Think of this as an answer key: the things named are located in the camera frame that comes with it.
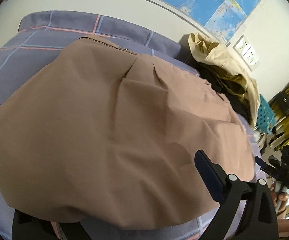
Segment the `person's right hand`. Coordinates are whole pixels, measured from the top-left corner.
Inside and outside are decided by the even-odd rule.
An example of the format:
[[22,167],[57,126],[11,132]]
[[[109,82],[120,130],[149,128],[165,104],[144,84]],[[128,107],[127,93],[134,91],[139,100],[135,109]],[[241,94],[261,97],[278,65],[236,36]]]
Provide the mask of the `person's right hand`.
[[289,194],[287,192],[281,192],[280,194],[277,194],[277,192],[275,191],[275,187],[276,182],[274,181],[273,184],[271,184],[270,186],[271,198],[274,207],[276,207],[278,202],[280,202],[280,206],[276,214],[278,219],[284,219],[287,214],[287,202],[289,199]]

